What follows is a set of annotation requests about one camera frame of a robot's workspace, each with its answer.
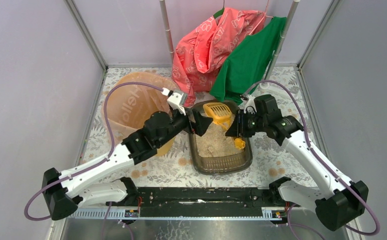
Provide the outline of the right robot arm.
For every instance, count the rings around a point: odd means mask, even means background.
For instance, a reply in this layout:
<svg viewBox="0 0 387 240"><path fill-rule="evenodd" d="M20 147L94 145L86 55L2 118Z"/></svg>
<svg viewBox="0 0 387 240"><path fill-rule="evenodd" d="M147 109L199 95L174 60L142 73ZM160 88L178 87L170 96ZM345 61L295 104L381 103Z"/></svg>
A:
<svg viewBox="0 0 387 240"><path fill-rule="evenodd" d="M346 226L365 212L368 186L361 180L354 182L337 169L306 136L303 125L294 116L283 116L272 95L248 95L241 99L245 105L236 112L226 136L250 138L265 133L290 153L318 186L313 189L282 177L269 184L276 201L295 203L312 211L331 231Z"/></svg>

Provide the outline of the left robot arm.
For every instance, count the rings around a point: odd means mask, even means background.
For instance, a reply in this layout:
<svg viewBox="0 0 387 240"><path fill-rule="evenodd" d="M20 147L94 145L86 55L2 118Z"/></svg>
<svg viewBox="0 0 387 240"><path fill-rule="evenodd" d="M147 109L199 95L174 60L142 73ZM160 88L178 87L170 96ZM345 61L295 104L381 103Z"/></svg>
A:
<svg viewBox="0 0 387 240"><path fill-rule="evenodd" d="M125 182L98 184L97 181L150 159L182 131L203 136L213 119L197 110L193 110L192 115L194 120L190 121L188 115L178 110L173 110L172 114L157 111L142 128L124 138L109 153L67 170L58 171L54 167L46 170L42 195L50 218L53 221L64 219L84 205L124 201L130 190Z"/></svg>

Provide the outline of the yellow litter scoop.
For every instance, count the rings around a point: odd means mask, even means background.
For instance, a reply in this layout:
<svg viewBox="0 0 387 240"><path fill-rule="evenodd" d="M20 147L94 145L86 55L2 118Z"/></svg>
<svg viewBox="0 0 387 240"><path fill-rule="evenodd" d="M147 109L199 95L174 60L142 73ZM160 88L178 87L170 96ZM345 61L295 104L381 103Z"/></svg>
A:
<svg viewBox="0 0 387 240"><path fill-rule="evenodd" d="M222 126L225 132L228 130L234 120L234 115L226 104L221 102L209 102L202 107L206 117L213 118L213 123ZM246 147L246 142L242 138L232 138L237 149L244 149Z"/></svg>

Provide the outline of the grey translucent litter box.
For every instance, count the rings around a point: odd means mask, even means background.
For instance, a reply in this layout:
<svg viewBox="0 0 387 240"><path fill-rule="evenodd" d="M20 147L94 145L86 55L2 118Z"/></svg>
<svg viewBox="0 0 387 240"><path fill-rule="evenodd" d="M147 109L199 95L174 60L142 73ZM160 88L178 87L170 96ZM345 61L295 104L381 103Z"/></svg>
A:
<svg viewBox="0 0 387 240"><path fill-rule="evenodd" d="M197 151L196 134L189 135L189 149L194 168L204 175L224 175L243 171L253 161L253 153L249 138L245 141L244 151L223 157L201 157Z"/></svg>

